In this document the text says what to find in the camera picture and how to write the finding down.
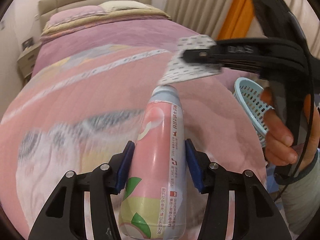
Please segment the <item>person right hand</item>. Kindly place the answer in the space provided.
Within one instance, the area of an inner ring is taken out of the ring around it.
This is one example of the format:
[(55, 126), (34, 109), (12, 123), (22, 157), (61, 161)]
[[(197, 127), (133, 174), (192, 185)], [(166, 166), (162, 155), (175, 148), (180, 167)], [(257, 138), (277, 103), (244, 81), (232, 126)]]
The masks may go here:
[[(293, 135), (283, 124), (274, 110), (269, 110), (264, 115), (264, 123), (268, 127), (266, 135), (265, 157), (276, 166), (295, 164), (298, 153), (292, 148)], [(314, 109), (312, 128), (309, 143), (299, 170), (304, 170), (314, 159), (319, 143), (319, 112)]]

